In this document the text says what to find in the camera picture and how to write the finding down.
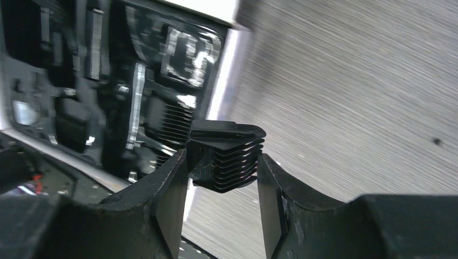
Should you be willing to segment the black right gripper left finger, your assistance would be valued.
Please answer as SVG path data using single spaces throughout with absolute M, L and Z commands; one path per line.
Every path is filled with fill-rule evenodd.
M 182 149 L 99 204 L 3 196 L 1 258 L 178 258 L 187 182 Z

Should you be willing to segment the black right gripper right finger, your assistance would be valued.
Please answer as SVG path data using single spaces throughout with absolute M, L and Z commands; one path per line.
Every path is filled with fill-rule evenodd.
M 258 159 L 267 258 L 457 258 L 457 197 L 365 194 L 331 198 Z

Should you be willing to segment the white box with black tray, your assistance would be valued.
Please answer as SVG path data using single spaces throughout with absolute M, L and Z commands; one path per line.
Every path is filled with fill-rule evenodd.
M 145 134 L 148 100 L 225 119 L 250 37 L 170 1 L 1 1 L 1 133 L 118 192 L 186 145 Z

